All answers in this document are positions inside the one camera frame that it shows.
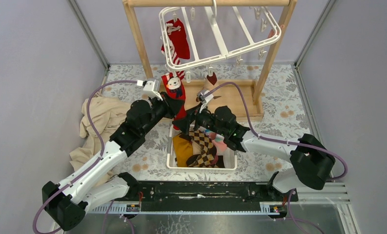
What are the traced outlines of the mustard yellow sock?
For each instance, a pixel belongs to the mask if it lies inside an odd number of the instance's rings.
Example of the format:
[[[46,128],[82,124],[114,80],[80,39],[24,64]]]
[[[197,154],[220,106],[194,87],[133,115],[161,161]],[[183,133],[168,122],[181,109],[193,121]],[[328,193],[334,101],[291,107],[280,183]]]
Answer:
[[[179,133],[172,138],[178,167],[187,167],[187,161],[193,156],[193,147],[190,137]]]

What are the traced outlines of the pink patterned sock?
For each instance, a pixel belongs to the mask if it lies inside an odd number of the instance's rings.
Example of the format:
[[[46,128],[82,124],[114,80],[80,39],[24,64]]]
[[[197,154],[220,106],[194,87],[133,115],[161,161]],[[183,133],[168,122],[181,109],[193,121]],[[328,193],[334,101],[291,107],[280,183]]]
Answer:
[[[205,130],[205,134],[211,139],[212,143],[217,148],[217,155],[222,155],[227,150],[227,145],[224,143],[224,137],[210,130]]]

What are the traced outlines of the red bow sock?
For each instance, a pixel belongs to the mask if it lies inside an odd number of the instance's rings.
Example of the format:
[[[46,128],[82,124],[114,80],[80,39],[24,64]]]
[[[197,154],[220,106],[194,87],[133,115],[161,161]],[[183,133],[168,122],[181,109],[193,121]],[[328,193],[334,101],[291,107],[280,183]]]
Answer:
[[[178,77],[175,76],[171,73],[167,73],[163,76],[161,76],[163,85],[165,87],[165,90],[167,94],[173,98],[173,99],[178,99],[178,100],[186,100],[186,95],[185,95],[185,89],[184,85],[182,83],[182,80]],[[186,117],[186,111],[184,108],[184,105],[180,108],[179,112],[176,114],[174,117],[174,120],[179,120]]]

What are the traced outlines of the white plastic basket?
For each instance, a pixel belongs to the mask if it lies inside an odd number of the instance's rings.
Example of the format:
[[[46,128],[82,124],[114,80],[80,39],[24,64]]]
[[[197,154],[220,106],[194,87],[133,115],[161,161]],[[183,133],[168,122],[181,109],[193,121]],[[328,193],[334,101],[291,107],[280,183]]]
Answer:
[[[169,129],[169,144],[167,147],[167,159],[166,159],[166,166],[173,171],[177,172],[190,172],[190,173],[221,173],[221,174],[227,174],[234,172],[238,167],[238,160],[235,152],[231,149],[227,149],[227,152],[223,153],[224,156],[224,165],[225,168],[222,169],[212,169],[212,168],[188,168],[188,167],[178,167],[176,162],[176,153],[173,147],[172,137],[176,135],[176,133],[179,133],[180,131],[177,131],[172,127]]]

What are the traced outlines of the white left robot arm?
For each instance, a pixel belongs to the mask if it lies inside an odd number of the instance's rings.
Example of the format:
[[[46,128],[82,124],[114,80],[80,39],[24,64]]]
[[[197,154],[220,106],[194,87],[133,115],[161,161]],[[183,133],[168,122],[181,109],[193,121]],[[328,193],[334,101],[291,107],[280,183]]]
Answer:
[[[183,107],[184,100],[173,99],[165,92],[149,100],[133,102],[125,121],[95,156],[59,183],[49,181],[42,187],[42,206],[33,221],[34,233],[38,233],[36,223],[42,211],[46,211],[61,230],[69,231],[84,219],[88,211],[105,202],[121,197],[133,200],[138,188],[123,178],[101,186],[96,186],[96,183],[138,150],[157,123],[163,118],[174,118]]]

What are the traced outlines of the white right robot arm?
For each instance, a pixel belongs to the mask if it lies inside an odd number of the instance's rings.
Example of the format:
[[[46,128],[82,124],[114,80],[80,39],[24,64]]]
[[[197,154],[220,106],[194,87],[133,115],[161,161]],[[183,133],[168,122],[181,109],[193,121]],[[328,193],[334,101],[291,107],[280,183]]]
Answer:
[[[289,162],[292,168],[273,175],[266,188],[268,198],[274,201],[295,188],[322,190],[336,161],[332,152],[313,135],[304,134],[296,140],[287,140],[258,134],[253,128],[239,124],[227,106],[218,107],[213,113],[201,110],[199,106],[193,107],[186,111],[184,118],[172,123],[183,133],[187,133],[191,126],[215,132],[224,138],[231,150],[261,153]]]

